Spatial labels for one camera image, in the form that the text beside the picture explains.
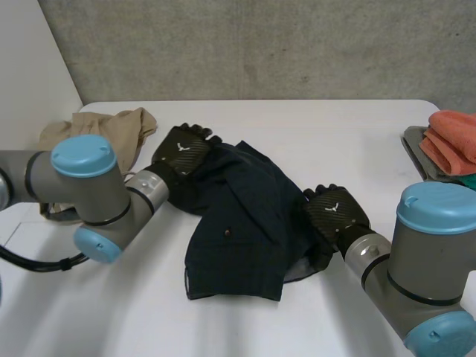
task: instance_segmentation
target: dark navy garment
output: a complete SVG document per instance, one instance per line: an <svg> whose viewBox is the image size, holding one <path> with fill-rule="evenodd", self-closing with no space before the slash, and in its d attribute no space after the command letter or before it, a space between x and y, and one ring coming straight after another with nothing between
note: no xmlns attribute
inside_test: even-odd
<svg viewBox="0 0 476 357"><path fill-rule="evenodd" d="M280 300L285 282L327 267L333 250L306 217L302 191L247 143L217 145L192 182L192 199L172 201L203 216L185 257L190 299Z"/></svg>

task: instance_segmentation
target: teal towel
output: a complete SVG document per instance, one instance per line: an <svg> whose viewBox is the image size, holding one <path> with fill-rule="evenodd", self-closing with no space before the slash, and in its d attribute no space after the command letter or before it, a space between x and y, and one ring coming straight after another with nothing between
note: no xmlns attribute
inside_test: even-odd
<svg viewBox="0 0 476 357"><path fill-rule="evenodd" d="M466 176L458 176L458 180L464 183L466 187L476 191L476 173Z"/></svg>

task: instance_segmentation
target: orange towel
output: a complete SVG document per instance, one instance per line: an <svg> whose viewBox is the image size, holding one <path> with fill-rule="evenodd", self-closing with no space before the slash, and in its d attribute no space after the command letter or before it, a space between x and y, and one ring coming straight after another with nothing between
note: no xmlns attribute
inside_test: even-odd
<svg viewBox="0 0 476 357"><path fill-rule="evenodd" d="M435 130L429 128L425 136L419 147L445 174L463 176L476 173L476 164Z"/></svg>
<svg viewBox="0 0 476 357"><path fill-rule="evenodd" d="M469 161L476 164L476 115L441 110L430 116L430 127Z"/></svg>

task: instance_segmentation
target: black cable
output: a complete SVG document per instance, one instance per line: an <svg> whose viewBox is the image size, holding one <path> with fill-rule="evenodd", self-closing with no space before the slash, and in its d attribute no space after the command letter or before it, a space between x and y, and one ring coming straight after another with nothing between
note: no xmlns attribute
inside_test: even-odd
<svg viewBox="0 0 476 357"><path fill-rule="evenodd" d="M48 273L51 271L66 271L73 266L84 263L89 258L84 254L78 254L72 258L66 258L59 262L39 262L36 260L30 260L28 258L20 257L19 255L9 251L2 245L0 245L0 258L5 259L9 263L19 266L29 271L35 271L37 273Z"/></svg>

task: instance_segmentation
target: gray wall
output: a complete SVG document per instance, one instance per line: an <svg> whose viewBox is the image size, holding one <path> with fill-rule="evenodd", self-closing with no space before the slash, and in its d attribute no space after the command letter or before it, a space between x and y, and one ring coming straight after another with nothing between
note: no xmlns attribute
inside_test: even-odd
<svg viewBox="0 0 476 357"><path fill-rule="evenodd" d="M39 0L84 103L430 100L476 112L474 0Z"/></svg>

